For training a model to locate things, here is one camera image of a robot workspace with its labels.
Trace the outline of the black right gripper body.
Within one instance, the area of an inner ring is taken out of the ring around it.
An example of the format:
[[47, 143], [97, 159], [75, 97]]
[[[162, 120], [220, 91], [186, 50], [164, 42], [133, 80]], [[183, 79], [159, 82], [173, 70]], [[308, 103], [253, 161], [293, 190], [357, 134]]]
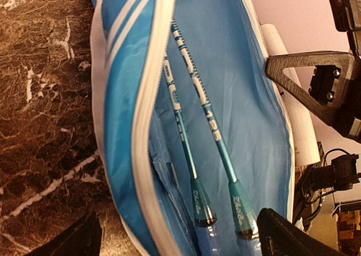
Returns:
[[340, 135], [360, 143], [360, 67], [346, 74], [334, 65], [317, 65], [309, 94], [320, 108], [314, 112]]

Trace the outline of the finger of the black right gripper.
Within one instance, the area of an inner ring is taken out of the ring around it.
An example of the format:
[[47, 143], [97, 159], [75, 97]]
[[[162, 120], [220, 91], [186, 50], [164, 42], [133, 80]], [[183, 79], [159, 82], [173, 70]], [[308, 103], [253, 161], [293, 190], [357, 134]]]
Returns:
[[346, 74], [352, 73], [354, 68], [354, 55], [348, 52], [339, 51], [314, 51], [296, 54], [270, 56], [266, 63], [267, 77], [278, 83], [285, 91], [289, 92], [311, 113], [314, 114], [320, 106], [309, 94], [310, 83], [307, 89], [299, 86], [294, 80], [286, 75], [289, 68], [314, 68], [317, 65], [334, 65], [338, 68], [346, 69]]

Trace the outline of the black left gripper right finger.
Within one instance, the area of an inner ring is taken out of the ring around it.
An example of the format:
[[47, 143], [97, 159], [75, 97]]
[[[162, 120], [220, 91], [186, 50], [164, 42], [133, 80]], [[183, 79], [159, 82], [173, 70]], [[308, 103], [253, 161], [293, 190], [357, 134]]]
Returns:
[[263, 208], [257, 218], [263, 255], [343, 255], [310, 237], [271, 208]]

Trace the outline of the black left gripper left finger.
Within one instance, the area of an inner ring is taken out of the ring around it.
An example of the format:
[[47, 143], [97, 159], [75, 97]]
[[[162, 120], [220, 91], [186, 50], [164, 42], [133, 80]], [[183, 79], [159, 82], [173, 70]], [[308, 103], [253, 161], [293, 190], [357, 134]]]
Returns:
[[95, 212], [85, 214], [51, 241], [28, 255], [99, 255], [102, 228]]

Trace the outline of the blue badminton racket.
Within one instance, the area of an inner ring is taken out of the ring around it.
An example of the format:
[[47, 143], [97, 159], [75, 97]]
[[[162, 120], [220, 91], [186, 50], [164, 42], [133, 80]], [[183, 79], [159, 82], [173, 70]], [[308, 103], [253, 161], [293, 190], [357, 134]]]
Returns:
[[204, 115], [212, 132], [212, 137], [216, 143], [223, 167], [228, 179], [228, 190], [231, 200], [232, 216], [235, 225], [235, 232], [238, 239], [251, 240], [259, 237], [259, 230], [256, 222], [256, 215], [251, 207], [245, 190], [239, 181], [227, 146], [223, 139], [215, 112], [210, 99], [199, 75], [197, 66], [193, 60], [191, 52], [184, 40], [181, 30], [174, 19], [170, 25], [171, 34], [177, 44], [177, 48], [187, 67], [194, 88], [198, 94]]
[[178, 98], [177, 87], [175, 85], [175, 80], [167, 56], [164, 57], [163, 70], [168, 92], [171, 98], [175, 121], [177, 123], [178, 132], [182, 142], [183, 152], [190, 174], [194, 228], [197, 234], [201, 255], [220, 255], [221, 249], [218, 244], [218, 236], [215, 230], [217, 216], [212, 208], [201, 178], [197, 173], [182, 113], [182, 106]]

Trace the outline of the white shuttlecock tube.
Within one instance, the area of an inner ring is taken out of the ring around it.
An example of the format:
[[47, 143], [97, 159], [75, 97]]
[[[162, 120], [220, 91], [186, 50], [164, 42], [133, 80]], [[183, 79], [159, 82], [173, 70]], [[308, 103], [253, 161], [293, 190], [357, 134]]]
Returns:
[[[268, 54], [286, 55], [288, 53], [284, 42], [273, 24], [261, 25]], [[283, 91], [283, 100], [292, 125], [296, 166], [308, 166], [320, 162], [320, 155], [313, 122], [309, 110], [304, 107], [289, 92]]]

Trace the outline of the blue racket bag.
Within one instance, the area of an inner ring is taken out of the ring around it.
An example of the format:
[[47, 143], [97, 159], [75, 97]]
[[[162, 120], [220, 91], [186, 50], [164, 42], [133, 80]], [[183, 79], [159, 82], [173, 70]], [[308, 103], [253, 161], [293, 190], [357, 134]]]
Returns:
[[294, 143], [252, 0], [91, 0], [92, 112], [122, 224], [143, 255], [201, 255], [190, 174], [163, 70], [170, 62], [197, 173], [217, 216], [220, 255], [260, 253], [238, 239], [228, 179], [187, 67], [178, 24], [256, 215], [293, 218]]

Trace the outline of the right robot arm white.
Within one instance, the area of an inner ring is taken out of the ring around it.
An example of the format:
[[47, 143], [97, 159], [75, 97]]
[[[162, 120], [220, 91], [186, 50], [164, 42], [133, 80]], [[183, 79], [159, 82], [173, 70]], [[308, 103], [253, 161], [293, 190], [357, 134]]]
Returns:
[[[287, 68], [296, 67], [315, 67], [309, 91], [286, 75]], [[339, 51], [275, 55], [267, 59], [266, 75], [340, 135], [360, 142], [360, 57]], [[313, 190], [352, 188], [360, 178], [357, 159], [346, 154], [314, 169]]]

